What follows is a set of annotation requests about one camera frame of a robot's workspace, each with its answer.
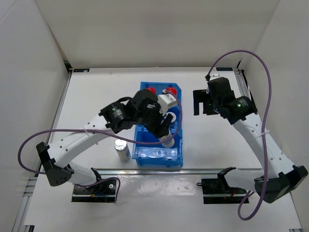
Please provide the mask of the silver lid bottle front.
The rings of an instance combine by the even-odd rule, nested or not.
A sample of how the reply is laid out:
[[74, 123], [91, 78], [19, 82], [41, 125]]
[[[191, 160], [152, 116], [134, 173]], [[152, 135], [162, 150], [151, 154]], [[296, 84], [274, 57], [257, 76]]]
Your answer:
[[128, 148], [127, 141], [117, 139], [114, 142], [114, 149], [121, 161], [127, 162], [130, 159], [131, 153]]

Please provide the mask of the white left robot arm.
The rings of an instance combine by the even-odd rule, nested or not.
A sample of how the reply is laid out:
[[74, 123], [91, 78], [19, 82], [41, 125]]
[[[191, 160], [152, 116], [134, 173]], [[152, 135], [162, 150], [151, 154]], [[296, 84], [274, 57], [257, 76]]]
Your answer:
[[177, 105], [177, 98], [164, 90], [155, 95], [148, 89], [138, 91], [134, 97], [123, 97], [100, 110], [80, 130], [70, 130], [70, 134], [57, 142], [36, 146], [50, 186], [56, 187], [66, 182], [83, 186], [90, 193], [101, 188], [100, 176], [94, 168], [85, 168], [72, 160], [93, 145], [117, 133], [129, 130], [134, 125], [143, 125], [158, 139], [156, 144], [165, 148], [174, 145], [169, 130], [173, 117], [168, 110]]

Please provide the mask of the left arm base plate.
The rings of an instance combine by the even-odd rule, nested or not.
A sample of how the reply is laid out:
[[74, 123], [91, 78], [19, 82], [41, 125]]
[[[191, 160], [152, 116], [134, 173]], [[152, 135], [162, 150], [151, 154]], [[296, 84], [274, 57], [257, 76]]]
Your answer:
[[93, 187], [74, 185], [71, 201], [74, 203], [115, 203], [118, 197], [120, 179], [110, 177]]

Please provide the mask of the red lid jar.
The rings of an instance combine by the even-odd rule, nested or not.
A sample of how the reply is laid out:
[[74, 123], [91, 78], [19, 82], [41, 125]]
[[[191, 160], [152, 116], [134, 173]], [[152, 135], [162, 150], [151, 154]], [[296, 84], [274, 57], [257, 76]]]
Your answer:
[[173, 87], [168, 87], [168, 88], [166, 88], [166, 90], [167, 91], [169, 91], [169, 92], [171, 92], [171, 93], [173, 93], [174, 95], [177, 95], [177, 89], [175, 89], [175, 88], [173, 88]]
[[152, 87], [147, 87], [147, 90], [151, 91], [152, 93], [156, 94], [156, 90]]

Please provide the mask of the silver lid bottle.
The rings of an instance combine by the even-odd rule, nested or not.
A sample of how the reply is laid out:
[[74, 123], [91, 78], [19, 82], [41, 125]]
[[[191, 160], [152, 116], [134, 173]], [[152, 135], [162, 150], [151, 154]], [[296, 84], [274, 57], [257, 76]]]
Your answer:
[[128, 148], [127, 141], [117, 139], [114, 142], [114, 149], [121, 161], [127, 162], [130, 159], [131, 153]]
[[169, 131], [168, 135], [164, 135], [159, 138], [161, 145], [165, 148], [172, 148], [175, 144], [174, 138], [172, 137], [171, 132]]

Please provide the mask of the white lid jar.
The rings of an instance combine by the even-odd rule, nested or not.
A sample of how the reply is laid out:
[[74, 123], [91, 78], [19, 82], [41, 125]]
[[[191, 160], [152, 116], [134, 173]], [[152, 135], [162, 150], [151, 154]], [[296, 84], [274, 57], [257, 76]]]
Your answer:
[[172, 120], [171, 120], [171, 122], [170, 122], [169, 127], [170, 127], [170, 128], [173, 128], [174, 125], [175, 125], [175, 123], [176, 123], [177, 116], [176, 116], [176, 114], [173, 113], [173, 112], [167, 112], [167, 116], [172, 116]]

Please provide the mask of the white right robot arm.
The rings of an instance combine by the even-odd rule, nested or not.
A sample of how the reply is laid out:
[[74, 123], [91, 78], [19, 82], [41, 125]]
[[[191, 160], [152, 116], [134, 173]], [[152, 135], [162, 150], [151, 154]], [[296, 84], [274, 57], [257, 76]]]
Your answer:
[[220, 115], [241, 134], [259, 160], [262, 170], [245, 171], [228, 167], [216, 178], [202, 180], [207, 194], [231, 193], [245, 189], [273, 203], [297, 188], [308, 176], [304, 166], [296, 166], [282, 152], [261, 120], [257, 108], [246, 96], [236, 97], [225, 77], [208, 81], [207, 89], [194, 90], [194, 115], [203, 104], [206, 115]]

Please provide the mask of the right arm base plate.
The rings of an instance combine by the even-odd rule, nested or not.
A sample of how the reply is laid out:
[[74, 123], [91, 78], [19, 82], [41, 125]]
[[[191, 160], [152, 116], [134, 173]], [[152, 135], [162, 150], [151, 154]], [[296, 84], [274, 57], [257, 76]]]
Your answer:
[[202, 188], [204, 204], [239, 204], [247, 194], [241, 188], [222, 190], [217, 179], [201, 179], [196, 185]]

